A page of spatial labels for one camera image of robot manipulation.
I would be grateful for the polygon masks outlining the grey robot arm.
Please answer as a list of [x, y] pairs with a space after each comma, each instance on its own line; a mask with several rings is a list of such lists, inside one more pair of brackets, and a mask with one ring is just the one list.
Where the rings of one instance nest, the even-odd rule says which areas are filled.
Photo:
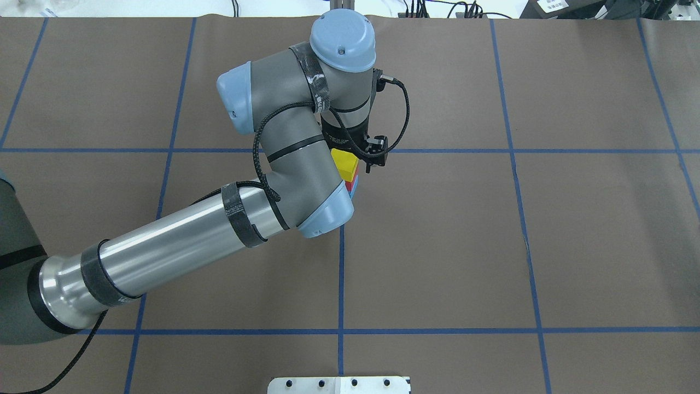
[[376, 60], [369, 18], [338, 8], [313, 23], [307, 42], [221, 74], [232, 124], [253, 135], [254, 179], [72, 257], [45, 252], [2, 175], [2, 345], [97, 328], [108, 309], [283, 230], [312, 239], [348, 222], [353, 203], [331, 149], [369, 159]]

